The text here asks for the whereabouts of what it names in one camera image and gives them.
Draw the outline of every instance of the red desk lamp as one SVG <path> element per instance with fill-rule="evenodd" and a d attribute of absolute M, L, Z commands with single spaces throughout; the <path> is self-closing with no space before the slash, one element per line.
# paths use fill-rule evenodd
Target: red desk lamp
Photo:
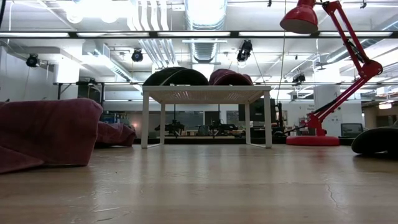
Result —
<path fill-rule="evenodd" d="M 289 11 L 282 19 L 280 26 L 288 32 L 298 34 L 312 34 L 318 31 L 318 19 L 313 10 L 316 4 L 321 4 L 322 8 L 331 17 L 340 37 L 343 39 L 344 46 L 346 46 L 349 56 L 358 70 L 360 78 L 332 102 L 308 114 L 308 122 L 305 126 L 299 128 L 315 128 L 316 136 L 289 136 L 286 139 L 286 144 L 299 146 L 338 146 L 340 145 L 340 140 L 338 137 L 326 136 L 326 131 L 322 129 L 322 121 L 372 77 L 381 74 L 383 67 L 380 63 L 370 60 L 368 56 L 366 56 L 339 1 L 317 3 L 315 0 L 299 0 L 297 7 Z M 354 43 L 352 43 L 343 32 L 336 18 L 335 11 L 339 12 Z"/>

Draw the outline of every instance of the lamp arm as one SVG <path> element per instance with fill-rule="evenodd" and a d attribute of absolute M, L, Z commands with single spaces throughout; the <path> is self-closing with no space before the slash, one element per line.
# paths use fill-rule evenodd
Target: lamp arm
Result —
<path fill-rule="evenodd" d="M 344 101 L 346 101 L 352 94 L 354 94 L 358 89 L 360 89 L 367 81 L 369 81 L 372 77 L 379 75 L 382 73 L 383 68 L 379 62 L 370 60 L 366 55 L 359 39 L 357 38 L 351 24 L 349 23 L 346 14 L 341 7 L 339 1 L 333 2 L 323 2 L 322 8 L 326 11 L 326 13 L 331 17 L 337 31 L 343 40 L 344 46 L 347 48 L 349 56 L 356 69 L 358 70 L 360 78 L 357 79 L 347 90 L 345 90 L 342 94 L 336 97 L 333 101 L 322 106 L 318 110 L 308 114 L 309 121 L 307 126 L 309 128 L 315 128 L 317 130 L 317 136 L 324 136 L 326 131 L 322 129 L 322 121 L 335 109 L 337 109 Z M 349 36 L 351 37 L 352 43 L 349 38 L 347 38 L 346 34 L 343 31 L 340 23 L 338 22 L 335 12 L 338 11 L 341 17 L 341 20 L 344 22 Z"/>

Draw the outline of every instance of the wooden floor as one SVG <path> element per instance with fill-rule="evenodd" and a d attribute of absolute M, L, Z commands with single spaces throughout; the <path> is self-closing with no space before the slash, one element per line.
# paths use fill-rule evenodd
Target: wooden floor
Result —
<path fill-rule="evenodd" d="M 0 175 L 0 223 L 398 223 L 398 161 L 349 147 L 99 149 Z"/>

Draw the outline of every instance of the black bean bag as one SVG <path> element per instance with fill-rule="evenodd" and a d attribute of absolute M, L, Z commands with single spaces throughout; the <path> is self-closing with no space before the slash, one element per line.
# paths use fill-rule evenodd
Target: black bean bag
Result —
<path fill-rule="evenodd" d="M 397 155 L 396 142 L 398 139 L 398 125 L 370 129 L 361 133 L 353 141 L 351 148 L 358 154 L 374 154 L 387 151 Z"/>
<path fill-rule="evenodd" d="M 153 73 L 145 82 L 144 86 L 167 86 L 174 85 L 209 85 L 207 78 L 200 72 L 184 68 L 165 68 Z"/>
<path fill-rule="evenodd" d="M 210 85 L 253 85 L 249 75 L 229 69 L 218 69 L 210 75 Z"/>

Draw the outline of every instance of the lamp base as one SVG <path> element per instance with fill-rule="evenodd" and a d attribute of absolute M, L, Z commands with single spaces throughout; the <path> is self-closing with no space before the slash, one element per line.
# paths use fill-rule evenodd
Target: lamp base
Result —
<path fill-rule="evenodd" d="M 340 140 L 334 136 L 287 136 L 286 144 L 291 146 L 339 146 Z"/>

